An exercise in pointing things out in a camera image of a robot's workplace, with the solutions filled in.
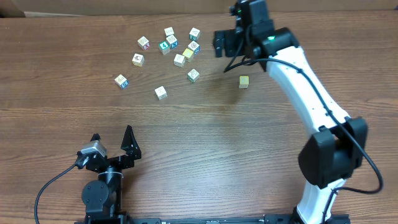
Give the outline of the plain white front block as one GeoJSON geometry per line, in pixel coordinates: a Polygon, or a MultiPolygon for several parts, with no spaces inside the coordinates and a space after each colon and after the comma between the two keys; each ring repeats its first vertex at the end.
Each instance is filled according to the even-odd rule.
{"type": "Polygon", "coordinates": [[[160,87],[156,88],[155,94],[157,95],[159,100],[162,100],[165,97],[167,97],[167,92],[166,92],[164,86],[160,86],[160,87]]]}

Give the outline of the white elephant block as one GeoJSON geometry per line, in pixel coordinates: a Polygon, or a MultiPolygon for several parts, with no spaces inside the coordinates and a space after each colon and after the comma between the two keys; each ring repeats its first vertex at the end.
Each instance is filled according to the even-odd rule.
{"type": "Polygon", "coordinates": [[[193,68],[187,73],[187,78],[195,83],[199,79],[200,74],[193,68]]]}

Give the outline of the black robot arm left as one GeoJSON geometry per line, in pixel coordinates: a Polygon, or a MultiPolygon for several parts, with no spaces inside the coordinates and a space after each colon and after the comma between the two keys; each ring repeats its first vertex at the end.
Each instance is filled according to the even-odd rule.
{"type": "Polygon", "coordinates": [[[97,173],[98,178],[85,185],[81,199],[85,204],[85,223],[132,223],[128,212],[122,211],[123,170],[134,167],[141,158],[141,150],[130,125],[121,143],[125,154],[108,157],[99,134],[78,151],[76,166],[97,173]]]}

